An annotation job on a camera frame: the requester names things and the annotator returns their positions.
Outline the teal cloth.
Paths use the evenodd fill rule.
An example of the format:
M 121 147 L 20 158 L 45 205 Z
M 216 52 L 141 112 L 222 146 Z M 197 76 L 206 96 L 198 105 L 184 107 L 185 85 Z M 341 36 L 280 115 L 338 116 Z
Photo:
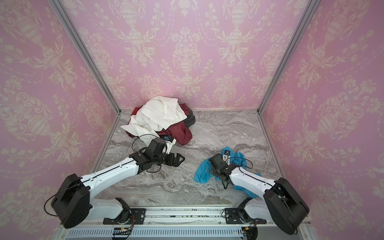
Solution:
M 229 156 L 229 164 L 234 163 L 234 164 L 237 164 L 239 166 L 242 166 L 244 169 L 246 169 L 246 167 L 249 166 L 248 165 L 249 161 L 246 160 L 246 157 L 244 156 L 244 154 L 242 154 L 240 152 L 235 152 L 229 147 L 225 147 L 224 149 L 222 149 L 221 155 L 222 156 L 223 155 Z M 204 160 L 195 172 L 194 180 L 200 184 L 206 184 L 209 182 L 210 178 L 214 177 L 214 175 L 211 174 L 211 163 L 209 162 L 209 159 L 210 158 Z M 253 193 L 253 192 L 251 192 L 251 191 L 249 191 L 243 187 L 234 185 L 234 188 L 235 188 L 235 190 L 242 191 L 242 192 L 246 193 L 249 197 L 251 197 L 253 199 L 259 197 L 255 193 Z

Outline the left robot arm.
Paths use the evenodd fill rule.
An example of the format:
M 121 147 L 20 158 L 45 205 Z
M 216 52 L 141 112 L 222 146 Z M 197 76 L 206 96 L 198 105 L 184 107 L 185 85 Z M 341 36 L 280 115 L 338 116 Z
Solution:
M 65 178 L 58 192 L 51 198 L 55 216 L 66 229 L 71 229 L 84 221 L 106 219 L 113 224 L 134 224 L 134 214 L 122 199 L 96 199 L 96 196 L 110 186 L 153 166 L 179 167 L 185 161 L 181 154 L 171 152 L 174 141 L 154 138 L 147 147 L 130 154 L 124 160 L 98 172 Z

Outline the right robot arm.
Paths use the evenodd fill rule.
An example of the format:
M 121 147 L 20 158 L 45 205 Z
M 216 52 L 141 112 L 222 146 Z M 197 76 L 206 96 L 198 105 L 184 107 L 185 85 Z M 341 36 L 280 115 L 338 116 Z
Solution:
M 222 181 L 224 188 L 230 184 L 242 187 L 263 199 L 259 203 L 248 197 L 237 208 L 225 209 L 227 224 L 243 223 L 255 227 L 259 220 L 265 220 L 276 224 L 288 235 L 298 233 L 310 209 L 288 180 L 255 175 L 235 163 L 227 164 L 220 154 L 214 155 L 209 162 L 210 173 Z

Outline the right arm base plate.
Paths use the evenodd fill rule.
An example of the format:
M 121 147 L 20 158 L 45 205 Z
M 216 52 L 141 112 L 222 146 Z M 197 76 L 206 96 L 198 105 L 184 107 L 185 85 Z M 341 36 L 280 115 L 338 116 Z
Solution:
M 267 221 L 264 219 L 251 219 L 244 210 L 238 208 L 225 208 L 222 217 L 226 220 L 227 225 L 265 225 Z

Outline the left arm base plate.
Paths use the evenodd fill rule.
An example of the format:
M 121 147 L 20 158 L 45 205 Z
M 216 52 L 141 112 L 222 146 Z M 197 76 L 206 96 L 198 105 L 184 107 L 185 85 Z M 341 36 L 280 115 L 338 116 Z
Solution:
M 146 216 L 145 208 L 133 208 L 130 210 L 123 210 L 123 212 L 116 219 L 104 218 L 104 225 L 142 225 Z

